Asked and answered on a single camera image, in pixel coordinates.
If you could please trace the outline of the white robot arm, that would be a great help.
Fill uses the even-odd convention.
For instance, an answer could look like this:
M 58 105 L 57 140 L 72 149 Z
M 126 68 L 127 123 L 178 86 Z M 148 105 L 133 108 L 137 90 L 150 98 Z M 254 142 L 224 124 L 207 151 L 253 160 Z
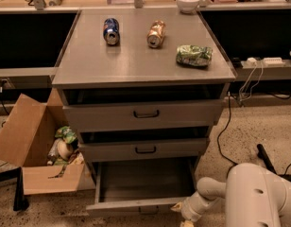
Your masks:
M 291 227 L 291 182 L 255 164 L 234 166 L 225 182 L 200 179 L 197 191 L 171 210 L 184 218 L 180 227 L 194 227 L 221 199 L 226 227 Z

